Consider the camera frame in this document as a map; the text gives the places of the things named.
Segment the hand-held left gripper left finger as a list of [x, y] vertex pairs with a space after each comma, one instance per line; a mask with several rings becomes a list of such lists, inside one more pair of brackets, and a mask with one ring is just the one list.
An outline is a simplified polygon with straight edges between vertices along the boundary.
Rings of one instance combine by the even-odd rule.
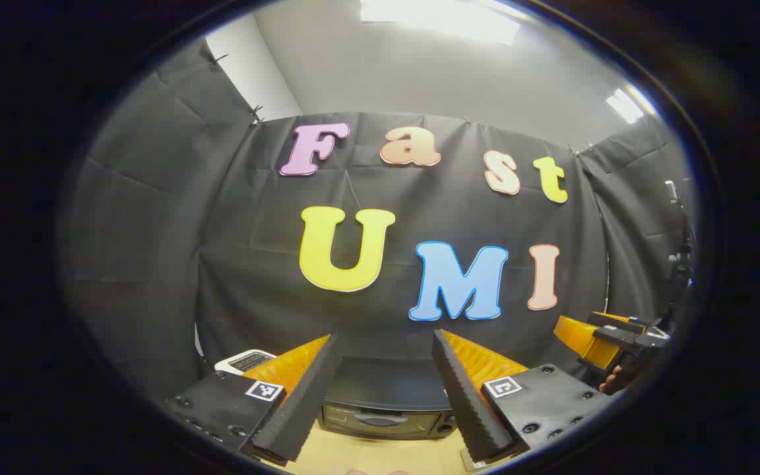
[[327, 334], [235, 375], [216, 370], [165, 399], [172, 418], [232, 456], [295, 462], [340, 365]]

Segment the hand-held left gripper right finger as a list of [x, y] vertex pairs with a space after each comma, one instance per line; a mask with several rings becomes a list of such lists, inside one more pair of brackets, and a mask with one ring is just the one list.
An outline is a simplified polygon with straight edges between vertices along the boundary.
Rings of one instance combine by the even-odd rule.
[[525, 367], [436, 330], [431, 355], [473, 462], [499, 462], [572, 433], [610, 396], [552, 364]]

